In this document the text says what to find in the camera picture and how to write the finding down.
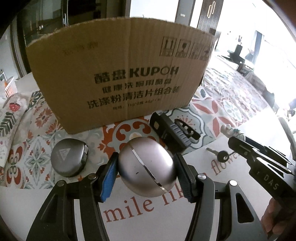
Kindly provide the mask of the person right hand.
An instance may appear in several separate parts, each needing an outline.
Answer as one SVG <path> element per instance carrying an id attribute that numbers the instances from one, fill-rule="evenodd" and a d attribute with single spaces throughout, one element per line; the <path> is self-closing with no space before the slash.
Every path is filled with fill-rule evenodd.
<path id="1" fill-rule="evenodd" d="M 295 240 L 295 211 L 282 208 L 274 198 L 260 222 L 269 240 Z"/>

